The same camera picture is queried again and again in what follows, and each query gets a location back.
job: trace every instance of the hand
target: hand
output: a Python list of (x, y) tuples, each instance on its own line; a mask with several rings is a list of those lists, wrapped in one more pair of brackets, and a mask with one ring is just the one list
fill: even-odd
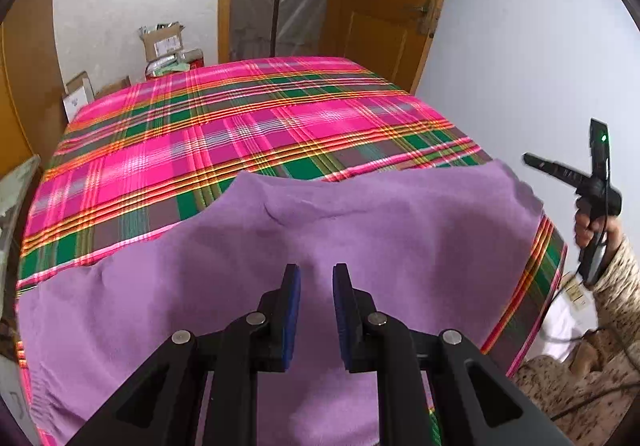
[[(595, 231), (600, 231), (604, 226), (604, 217), (594, 220), (590, 224), (589, 204), (584, 199), (578, 199), (576, 202), (578, 208), (575, 214), (575, 242), (581, 249), (587, 247)], [(607, 217), (607, 250), (605, 252), (604, 261), (609, 263), (622, 244), (623, 232), (622, 225), (618, 217)]]

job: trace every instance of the plaid bedsheet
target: plaid bedsheet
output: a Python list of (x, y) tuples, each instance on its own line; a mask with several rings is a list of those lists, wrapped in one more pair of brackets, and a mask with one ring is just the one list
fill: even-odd
[[(241, 170), (340, 181), (489, 159), (425, 103), (340, 58), (241, 61), (137, 84), (69, 123), (30, 209), (18, 292), (158, 237)], [(520, 284), (482, 347), (507, 373), (538, 330), (565, 250), (543, 217)]]

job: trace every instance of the person's arm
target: person's arm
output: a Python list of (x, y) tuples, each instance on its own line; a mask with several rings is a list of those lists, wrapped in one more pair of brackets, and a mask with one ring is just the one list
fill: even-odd
[[(585, 247), (593, 236), (589, 227), (589, 216), (579, 211), (575, 217), (575, 241)], [(603, 219), (593, 223), (599, 229)], [(625, 344), (640, 339), (640, 268), (628, 239), (623, 236), (620, 222), (615, 217), (607, 220), (607, 269), (593, 286), (599, 324), (611, 325)], [(604, 361), (622, 351), (620, 344), (610, 333), (598, 333), (597, 348)]]

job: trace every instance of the person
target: person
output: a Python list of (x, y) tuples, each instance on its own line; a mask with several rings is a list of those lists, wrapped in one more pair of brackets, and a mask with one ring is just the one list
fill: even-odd
[[(584, 204), (578, 201), (576, 244), (586, 247), (604, 223), (599, 219), (590, 226)], [(617, 390), (571, 410), (608, 389), (640, 382), (640, 269), (616, 217), (608, 217), (606, 232), (606, 269), (591, 288), (599, 330), (587, 332), (565, 362), (538, 356), (513, 378), (577, 446), (640, 444), (638, 388)], [(571, 411), (558, 418), (566, 410)]]

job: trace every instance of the silver bolt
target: silver bolt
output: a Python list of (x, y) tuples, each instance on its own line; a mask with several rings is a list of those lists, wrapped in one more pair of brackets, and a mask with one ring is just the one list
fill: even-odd
[(458, 331), (448, 330), (442, 333), (442, 339), (449, 345), (459, 345), (462, 343), (462, 334)]
[(265, 321), (267, 321), (267, 316), (261, 312), (252, 312), (246, 315), (246, 322), (250, 325), (262, 325)]
[(382, 312), (372, 312), (367, 316), (367, 321), (372, 325), (384, 325), (386, 323), (386, 314), (382, 314)]
[(183, 345), (185, 343), (188, 343), (190, 339), (191, 339), (190, 331), (176, 331), (171, 336), (172, 342), (174, 342), (176, 345)]

